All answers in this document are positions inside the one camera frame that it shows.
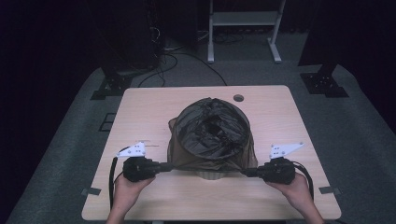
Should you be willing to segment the white metal stand frame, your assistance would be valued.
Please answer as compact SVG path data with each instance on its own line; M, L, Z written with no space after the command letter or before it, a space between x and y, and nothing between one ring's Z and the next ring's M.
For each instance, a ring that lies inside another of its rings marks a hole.
M272 36L267 38L269 49L275 63L281 63L282 59L276 46L276 38L282 21L284 7L287 0L280 0L277 11L252 11L252 12L216 12L213 0L209 0L208 17L208 44L207 61L215 61L213 32L215 27L220 26L272 26Z

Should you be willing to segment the person's right hand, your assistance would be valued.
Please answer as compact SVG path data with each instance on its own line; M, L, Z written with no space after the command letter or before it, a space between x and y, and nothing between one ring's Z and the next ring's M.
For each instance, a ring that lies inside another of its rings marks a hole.
M267 182L272 188L279 190L288 200L290 205L301 214L307 211L312 204L312 198L309 192L307 181L301 174L296 173L290 184L279 184Z

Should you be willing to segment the black stand base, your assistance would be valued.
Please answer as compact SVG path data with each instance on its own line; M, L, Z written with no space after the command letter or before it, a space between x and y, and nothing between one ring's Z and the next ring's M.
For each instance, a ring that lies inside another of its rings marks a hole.
M105 100L107 96L122 96L130 88L133 70L123 63L104 63L101 69L105 75L98 90L94 91L92 100Z
M324 63L316 73L301 73L305 87L310 94L323 94L327 98L347 98L348 94L332 77L337 63Z

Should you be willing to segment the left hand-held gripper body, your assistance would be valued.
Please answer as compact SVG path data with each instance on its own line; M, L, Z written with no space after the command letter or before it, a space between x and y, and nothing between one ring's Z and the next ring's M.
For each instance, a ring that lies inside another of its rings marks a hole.
M144 142L138 142L122 149L116 154L116 158L125 158L122 174L131 182L153 178L161 171L161 165L158 162L146 157Z

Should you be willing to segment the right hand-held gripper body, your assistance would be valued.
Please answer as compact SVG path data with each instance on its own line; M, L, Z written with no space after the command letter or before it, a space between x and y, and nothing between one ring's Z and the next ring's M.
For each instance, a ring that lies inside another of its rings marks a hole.
M295 178L295 169L301 169L302 165L286 156L303 146L303 142L271 145L270 160L257 168L257 177L265 182L289 185Z

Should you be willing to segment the black plastic garbage bag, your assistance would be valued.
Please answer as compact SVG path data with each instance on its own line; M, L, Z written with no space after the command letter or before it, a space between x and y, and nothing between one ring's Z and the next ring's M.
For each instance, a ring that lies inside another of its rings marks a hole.
M167 161L178 170L230 173L258 166L248 118L229 102L201 99L168 126Z

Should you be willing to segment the person's left hand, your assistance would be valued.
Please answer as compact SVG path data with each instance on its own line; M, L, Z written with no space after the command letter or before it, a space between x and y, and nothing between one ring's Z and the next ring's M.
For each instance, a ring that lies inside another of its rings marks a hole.
M153 178L131 182L120 175L115 182L112 211L126 214L137 202L141 191L153 181Z

